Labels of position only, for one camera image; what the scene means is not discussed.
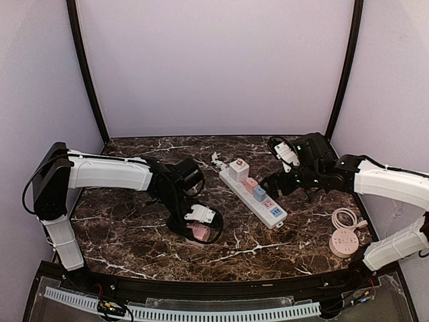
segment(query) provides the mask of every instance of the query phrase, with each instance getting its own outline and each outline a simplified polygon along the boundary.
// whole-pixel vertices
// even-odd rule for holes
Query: white power strip
[[[266,196],[262,202],[257,201],[253,195],[247,192],[244,183],[237,182],[229,176],[229,167],[220,171],[219,176],[268,228],[280,228],[283,225],[283,220],[286,219],[288,213],[269,196]]]

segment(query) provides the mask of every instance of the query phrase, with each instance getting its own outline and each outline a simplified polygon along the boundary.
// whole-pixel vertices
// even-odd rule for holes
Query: brown marble surface
[[[268,137],[213,136],[123,138],[105,149],[111,156],[158,157],[175,164],[192,156],[206,177],[198,197],[224,217],[224,232],[216,244],[190,245],[165,226],[163,205],[146,206],[147,193],[123,189],[85,189],[72,224],[89,268],[96,272],[179,281],[267,280],[317,274],[347,267],[334,256],[328,240],[330,216],[339,207],[360,212],[345,193],[319,193],[307,203],[302,190],[277,202],[288,212],[284,226],[268,229],[220,180],[211,164],[213,152],[229,163],[240,157],[260,181],[282,165],[267,152]],[[371,241],[368,230],[357,232],[361,244]]]

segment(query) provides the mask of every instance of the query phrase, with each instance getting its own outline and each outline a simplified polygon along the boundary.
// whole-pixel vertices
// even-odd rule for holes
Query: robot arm
[[[33,184],[34,211],[25,203],[24,207],[44,225],[65,269],[76,270],[84,266],[84,259],[67,216],[68,189],[98,186],[146,191],[170,212],[166,223],[170,231],[201,244],[211,244],[221,234],[223,219],[195,199],[196,194],[186,192],[200,182],[202,189],[204,176],[191,158],[176,165],[162,164],[155,158],[84,154],[58,142],[25,188],[26,191],[29,184]],[[192,225],[189,227],[195,221],[208,227],[203,237],[195,237]],[[217,231],[211,238],[210,229]]]
[[[425,215],[401,231],[367,246],[362,262],[375,271],[420,250],[429,249],[429,174],[384,166],[367,156],[336,155],[320,133],[289,143],[270,138],[268,147],[284,169],[261,185],[273,197],[298,188],[377,195],[418,206]]]

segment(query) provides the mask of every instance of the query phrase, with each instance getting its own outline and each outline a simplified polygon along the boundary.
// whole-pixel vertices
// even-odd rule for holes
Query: white arm segment
[[[41,222],[48,230],[49,237],[64,268],[70,271],[83,267],[83,256],[67,216],[63,215],[55,220],[42,220]]]
[[[68,188],[70,189],[85,186],[103,186],[146,191],[152,178],[149,167],[144,164],[91,158],[91,154],[83,154],[78,151],[70,151],[69,154],[86,156],[85,158],[68,157],[73,162],[68,183]],[[141,158],[130,158],[128,160],[144,162]],[[71,271],[83,267],[83,256],[68,217],[63,215],[55,220],[43,220],[42,224],[48,230],[52,244],[58,252],[65,269]]]
[[[420,250],[429,249],[429,241],[420,232],[424,217],[417,219],[408,227],[394,235],[368,246],[363,254],[363,262],[372,271],[412,255]]]
[[[148,166],[132,162],[132,160],[145,162],[141,158],[128,158],[125,159],[126,161],[118,161],[91,158],[91,154],[83,154],[78,151],[70,151],[69,154],[78,154],[85,156],[85,158],[69,156],[69,160],[74,165],[70,171],[68,188],[103,186],[146,191],[152,179],[152,173]]]
[[[360,163],[359,169],[355,175],[356,193],[387,197],[429,211],[429,179],[386,170],[367,160]]]
[[[429,211],[429,179],[415,174],[380,168],[370,161],[362,161],[355,175],[355,192],[377,195],[409,203]],[[405,258],[420,250],[429,249],[427,237],[420,232],[425,218],[381,241],[372,243],[364,253],[363,262],[372,271]]]

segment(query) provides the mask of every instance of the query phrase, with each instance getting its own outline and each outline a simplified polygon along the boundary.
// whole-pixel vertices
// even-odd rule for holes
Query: white power cable
[[[339,219],[339,214],[342,213],[344,215],[347,215],[351,218],[351,221],[353,222],[352,225],[345,225],[342,223]],[[368,225],[368,222],[366,220],[362,220],[360,222],[357,221],[357,216],[353,210],[350,210],[349,208],[338,208],[334,213],[332,214],[332,224],[337,229],[350,229],[351,231],[354,231],[356,228],[362,228]]]
[[[216,152],[212,154],[212,163],[219,169],[225,170],[228,168],[228,164],[219,160],[219,156],[221,154],[217,154]]]

